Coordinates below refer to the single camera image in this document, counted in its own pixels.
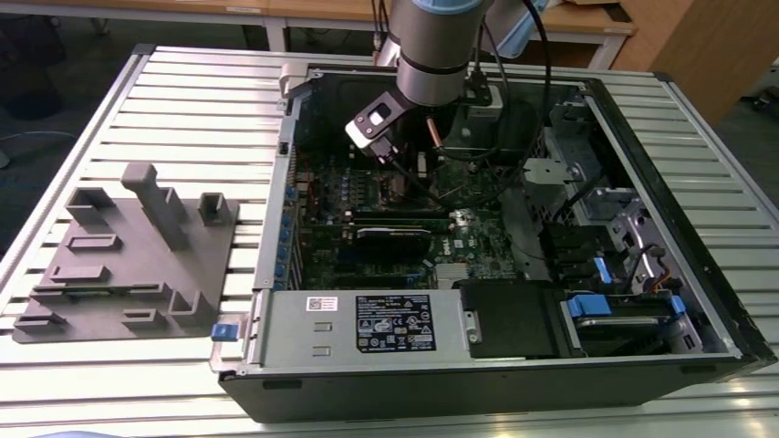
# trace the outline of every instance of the slotted aluminum tabletop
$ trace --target slotted aluminum tabletop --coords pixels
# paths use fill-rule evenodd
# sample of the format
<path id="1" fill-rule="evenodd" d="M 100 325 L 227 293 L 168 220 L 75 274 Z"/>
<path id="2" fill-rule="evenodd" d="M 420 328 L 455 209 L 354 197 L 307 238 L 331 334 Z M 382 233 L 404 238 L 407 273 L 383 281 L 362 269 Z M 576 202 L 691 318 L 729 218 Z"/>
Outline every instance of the slotted aluminum tabletop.
<path id="1" fill-rule="evenodd" d="M 368 64 L 366 57 L 179 47 L 132 56 L 0 265 L 0 436 L 68 430 L 124 436 L 775 436 L 779 366 L 727 383 L 694 386 L 636 408 L 263 425 L 251 421 L 216 384 L 210 339 L 48 345 L 12 341 L 15 318 L 68 226 L 66 198 L 82 186 L 130 195 L 119 177 L 132 161 L 155 162 L 160 181 L 183 198 L 222 192 L 240 200 L 220 310 L 246 312 L 282 120 L 278 77 L 280 66 L 292 60 Z M 672 84 L 644 73 L 558 71 L 598 76 L 606 83 L 778 349 L 779 214 L 766 196 Z M 240 349 L 227 344 L 222 358 L 239 359 Z"/>

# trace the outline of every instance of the open computer chassis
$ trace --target open computer chassis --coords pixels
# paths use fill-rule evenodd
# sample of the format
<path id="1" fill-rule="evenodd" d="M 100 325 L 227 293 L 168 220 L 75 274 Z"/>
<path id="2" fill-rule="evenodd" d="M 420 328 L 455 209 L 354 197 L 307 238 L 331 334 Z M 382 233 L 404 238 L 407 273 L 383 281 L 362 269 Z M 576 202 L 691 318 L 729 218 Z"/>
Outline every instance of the open computer chassis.
<path id="1" fill-rule="evenodd" d="M 286 101 L 243 363 L 219 377 L 256 421 L 636 405 L 775 362 L 600 80 L 552 78 L 536 141 L 542 76 L 508 75 L 520 110 L 486 166 L 410 146 L 452 200 L 534 148 L 492 203 L 442 212 L 343 137 L 394 79 L 308 66 Z M 483 151 L 498 122 L 451 119 L 452 149 Z"/>

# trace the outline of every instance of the motherboard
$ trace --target motherboard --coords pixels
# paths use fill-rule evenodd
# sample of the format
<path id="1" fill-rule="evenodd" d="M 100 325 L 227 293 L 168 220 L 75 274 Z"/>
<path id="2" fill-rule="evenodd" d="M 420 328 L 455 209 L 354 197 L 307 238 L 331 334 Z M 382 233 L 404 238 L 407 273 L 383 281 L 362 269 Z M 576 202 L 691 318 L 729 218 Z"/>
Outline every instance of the motherboard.
<path id="1" fill-rule="evenodd" d="M 435 289 L 516 277 L 499 202 L 444 211 L 388 169 L 318 154 L 298 163 L 303 289 Z M 443 161 L 418 172 L 459 202 L 494 190 L 500 169 Z"/>

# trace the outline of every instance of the power supply label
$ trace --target power supply label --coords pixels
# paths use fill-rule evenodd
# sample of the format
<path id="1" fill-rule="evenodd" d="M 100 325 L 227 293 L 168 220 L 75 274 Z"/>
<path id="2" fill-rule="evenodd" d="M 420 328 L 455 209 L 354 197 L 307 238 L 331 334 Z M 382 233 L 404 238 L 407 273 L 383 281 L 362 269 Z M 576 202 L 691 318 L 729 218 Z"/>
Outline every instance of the power supply label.
<path id="1" fill-rule="evenodd" d="M 356 297 L 356 349 L 363 353 L 435 351 L 430 295 Z"/>

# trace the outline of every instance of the floor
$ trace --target floor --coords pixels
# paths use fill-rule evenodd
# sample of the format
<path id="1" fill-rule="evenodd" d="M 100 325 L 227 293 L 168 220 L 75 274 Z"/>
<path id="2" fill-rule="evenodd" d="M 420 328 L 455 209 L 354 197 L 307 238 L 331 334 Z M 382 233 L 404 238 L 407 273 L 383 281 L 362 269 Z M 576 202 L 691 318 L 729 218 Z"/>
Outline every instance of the floor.
<path id="1" fill-rule="evenodd" d="M 50 75 L 63 95 L 64 108 L 36 121 L 14 120 L 0 110 L 0 138 L 30 130 L 78 135 L 138 43 L 239 49 L 246 49 L 247 43 L 252 48 L 267 44 L 260 28 L 118 20 L 110 22 L 108 28 L 110 34 L 98 36 L 90 20 L 60 20 L 59 33 L 68 55 L 63 63 L 50 68 Z M 363 55 L 371 48 L 371 35 L 366 32 L 295 30 L 291 37 L 295 51 Z M 739 103 L 716 131 L 758 184 L 779 203 L 779 120 L 753 111 L 749 103 Z M 26 136 L 0 142 L 0 151 L 11 159 L 8 167 L 0 170 L 0 256 L 71 146 L 72 141 L 58 136 Z"/>

